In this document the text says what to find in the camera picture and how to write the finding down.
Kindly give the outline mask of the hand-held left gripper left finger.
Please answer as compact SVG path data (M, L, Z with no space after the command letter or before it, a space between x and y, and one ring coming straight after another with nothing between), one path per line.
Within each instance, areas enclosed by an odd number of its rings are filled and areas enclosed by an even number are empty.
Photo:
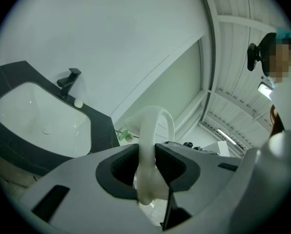
M29 222L47 234L158 234L133 188L138 145L73 158L20 198Z

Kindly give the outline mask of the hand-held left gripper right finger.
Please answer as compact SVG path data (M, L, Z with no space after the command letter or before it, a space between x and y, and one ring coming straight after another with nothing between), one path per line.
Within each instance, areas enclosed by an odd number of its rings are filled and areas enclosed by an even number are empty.
M248 155L225 157L156 144L156 166L169 186L165 234L234 234L233 214L248 185Z

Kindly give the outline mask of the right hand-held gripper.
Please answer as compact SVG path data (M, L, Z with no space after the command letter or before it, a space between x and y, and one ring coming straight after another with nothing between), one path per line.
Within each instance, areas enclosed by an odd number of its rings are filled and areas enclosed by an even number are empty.
M241 200L241 227L256 228L275 214L291 189L291 132L276 134L258 150Z

